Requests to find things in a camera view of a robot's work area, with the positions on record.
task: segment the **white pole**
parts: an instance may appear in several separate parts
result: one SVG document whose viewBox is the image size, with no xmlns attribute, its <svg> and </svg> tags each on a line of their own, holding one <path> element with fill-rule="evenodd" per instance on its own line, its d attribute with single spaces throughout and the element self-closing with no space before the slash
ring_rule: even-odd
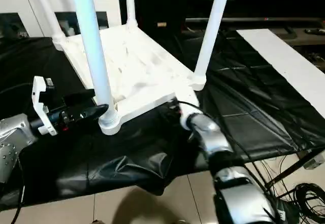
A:
<svg viewBox="0 0 325 224">
<path fill-rule="evenodd" d="M 114 134 L 119 130 L 119 117 L 114 109 L 94 3 L 93 0 L 74 2 L 97 103 L 109 105 L 107 112 L 100 117 L 99 125 L 103 133 Z"/>
<path fill-rule="evenodd" d="M 196 77 L 206 80 L 206 72 L 211 58 L 215 40 L 218 35 L 224 7 L 227 0 L 214 0 L 209 17 L 207 29 L 205 30 L 202 47 L 200 50 L 198 63 L 194 71 Z"/>
<path fill-rule="evenodd" d="M 52 10 L 49 0 L 39 0 L 43 9 L 43 12 L 52 29 L 52 41 L 57 50 L 62 50 L 60 42 L 66 38 L 61 30 L 60 24 Z"/>
<path fill-rule="evenodd" d="M 136 7 L 134 0 L 126 0 L 127 24 L 138 26 L 136 20 Z"/>
</svg>

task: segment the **white plastic stool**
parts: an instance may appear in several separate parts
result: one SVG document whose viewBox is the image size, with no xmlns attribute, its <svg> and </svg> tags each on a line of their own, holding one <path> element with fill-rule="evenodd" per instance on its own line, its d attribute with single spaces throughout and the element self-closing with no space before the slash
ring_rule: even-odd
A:
<svg viewBox="0 0 325 224">
<path fill-rule="evenodd" d="M 213 2 L 195 72 L 138 28 L 134 0 L 126 0 L 127 24 L 101 31 L 93 0 L 74 1 L 81 34 L 65 37 L 48 0 L 40 0 L 55 47 L 84 86 L 95 89 L 96 102 L 109 105 L 99 119 L 104 134 L 117 133 L 123 123 L 172 99 L 175 84 L 203 89 L 226 0 Z"/>
</svg>

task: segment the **black tablecloth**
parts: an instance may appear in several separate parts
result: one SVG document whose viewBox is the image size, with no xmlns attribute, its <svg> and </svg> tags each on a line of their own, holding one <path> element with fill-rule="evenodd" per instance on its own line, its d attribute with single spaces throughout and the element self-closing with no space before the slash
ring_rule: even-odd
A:
<svg viewBox="0 0 325 224">
<path fill-rule="evenodd" d="M 194 69 L 202 37 L 157 40 Z M 52 78 L 58 95 L 83 89 L 64 53 L 55 50 L 49 38 L 0 40 L 0 68 L 0 91 L 32 82 L 35 75 Z M 0 118 L 34 114 L 30 92 L 27 86 L 1 94 Z M 219 36 L 207 84 L 198 97 L 229 141 L 241 144 L 254 160 L 325 147 L 325 120 L 237 33 Z M 24 204 L 130 185 L 159 194 L 176 176 L 207 168 L 197 142 L 188 142 L 188 136 L 167 104 L 125 123 L 113 136 L 103 135 L 96 122 L 86 130 L 43 136 L 21 153 Z M 15 169 L 0 209 L 17 204 L 20 184 Z"/>
</svg>

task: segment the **cable bundle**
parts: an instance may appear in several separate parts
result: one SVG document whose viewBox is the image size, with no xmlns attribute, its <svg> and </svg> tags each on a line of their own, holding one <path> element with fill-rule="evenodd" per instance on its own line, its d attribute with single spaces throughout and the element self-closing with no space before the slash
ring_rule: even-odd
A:
<svg viewBox="0 0 325 224">
<path fill-rule="evenodd" d="M 301 183 L 293 189 L 295 205 L 306 218 L 325 223 L 325 192 L 314 183 Z"/>
</svg>

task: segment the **white cabinet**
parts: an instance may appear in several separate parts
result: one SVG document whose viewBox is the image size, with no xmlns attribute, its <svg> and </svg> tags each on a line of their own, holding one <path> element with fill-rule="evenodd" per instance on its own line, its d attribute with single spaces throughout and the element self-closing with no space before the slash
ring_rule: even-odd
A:
<svg viewBox="0 0 325 224">
<path fill-rule="evenodd" d="M 28 0 L 0 0 L 0 32 L 16 31 L 29 37 L 43 37 Z"/>
<path fill-rule="evenodd" d="M 72 27 L 78 33 L 78 21 L 73 0 L 49 0 L 61 27 Z M 119 0 L 94 0 L 100 26 L 121 25 Z M 21 20 L 30 37 L 50 37 L 48 21 L 38 0 L 0 0 L 0 28 L 2 22 Z"/>
<path fill-rule="evenodd" d="M 44 36 L 50 37 L 52 35 L 51 28 L 42 11 L 39 0 L 29 0 L 29 2 Z M 49 0 L 49 2 L 60 23 L 62 23 L 63 19 L 66 19 L 69 21 L 70 27 L 78 29 L 78 27 L 73 25 L 74 22 L 77 22 L 74 0 Z M 119 0 L 94 0 L 94 4 L 98 19 L 104 13 L 109 27 L 121 25 Z"/>
</svg>

